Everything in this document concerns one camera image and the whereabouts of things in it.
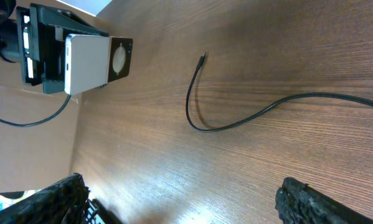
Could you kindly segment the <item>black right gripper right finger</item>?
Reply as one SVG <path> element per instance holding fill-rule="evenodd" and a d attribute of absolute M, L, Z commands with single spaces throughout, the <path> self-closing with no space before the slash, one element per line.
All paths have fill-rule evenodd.
<path fill-rule="evenodd" d="M 283 223 L 373 224 L 373 219 L 292 177 L 284 178 L 276 191 L 275 209 Z"/>

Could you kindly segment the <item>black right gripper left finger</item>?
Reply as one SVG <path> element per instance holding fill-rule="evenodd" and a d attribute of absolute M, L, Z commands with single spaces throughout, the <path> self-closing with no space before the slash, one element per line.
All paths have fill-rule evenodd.
<path fill-rule="evenodd" d="M 81 174 L 68 177 L 0 211 L 0 223 L 121 223 L 98 200 Z"/>

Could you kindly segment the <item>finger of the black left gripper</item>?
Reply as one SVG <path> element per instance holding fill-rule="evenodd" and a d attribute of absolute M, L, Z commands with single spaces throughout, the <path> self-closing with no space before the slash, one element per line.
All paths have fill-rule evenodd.
<path fill-rule="evenodd" d="M 65 88 L 64 81 L 58 80 L 44 80 L 42 82 L 42 89 L 45 94 L 54 94 L 63 92 Z"/>
<path fill-rule="evenodd" d="M 75 13 L 65 9 L 31 3 L 30 15 L 30 40 L 31 58 L 42 61 L 49 53 L 45 45 L 53 45 L 56 41 L 55 29 L 63 29 L 68 34 L 87 34 L 108 37 L 104 30 L 97 29 L 77 16 Z"/>

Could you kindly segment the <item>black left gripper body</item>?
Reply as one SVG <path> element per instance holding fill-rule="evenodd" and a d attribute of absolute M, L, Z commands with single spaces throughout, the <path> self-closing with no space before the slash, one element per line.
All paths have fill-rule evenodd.
<path fill-rule="evenodd" d="M 19 39 L 19 58 L 22 81 L 26 85 L 42 85 L 44 80 L 64 81 L 64 36 L 63 30 L 55 29 L 56 41 L 45 45 L 49 53 L 42 61 L 31 58 L 30 15 L 29 7 L 16 7 L 17 34 Z"/>

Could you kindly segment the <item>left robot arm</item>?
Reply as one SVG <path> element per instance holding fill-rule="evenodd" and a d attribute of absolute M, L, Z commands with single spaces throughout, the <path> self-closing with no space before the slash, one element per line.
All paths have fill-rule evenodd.
<path fill-rule="evenodd" d="M 45 94 L 65 88 L 65 38 L 69 34 L 108 36 L 66 9 L 0 1 L 0 59 L 19 63 L 23 83 L 42 85 Z"/>

